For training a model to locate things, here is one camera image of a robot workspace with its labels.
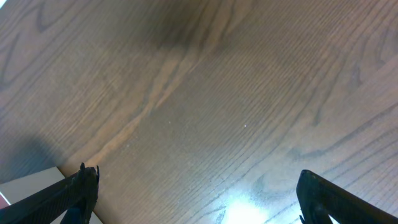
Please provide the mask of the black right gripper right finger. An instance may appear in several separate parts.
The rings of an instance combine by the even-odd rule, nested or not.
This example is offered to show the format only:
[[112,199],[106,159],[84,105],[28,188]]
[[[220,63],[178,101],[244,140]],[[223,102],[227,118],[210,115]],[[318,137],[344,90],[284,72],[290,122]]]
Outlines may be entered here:
[[397,217],[365,202],[310,170],[302,170],[296,193],[304,224],[385,223],[397,224]]

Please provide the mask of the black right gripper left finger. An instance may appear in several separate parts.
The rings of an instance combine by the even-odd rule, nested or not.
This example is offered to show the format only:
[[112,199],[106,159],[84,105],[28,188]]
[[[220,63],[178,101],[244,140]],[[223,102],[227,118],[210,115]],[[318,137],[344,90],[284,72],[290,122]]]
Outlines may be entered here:
[[49,187],[1,209],[1,224],[89,224],[98,199],[100,170],[80,165],[80,170]]

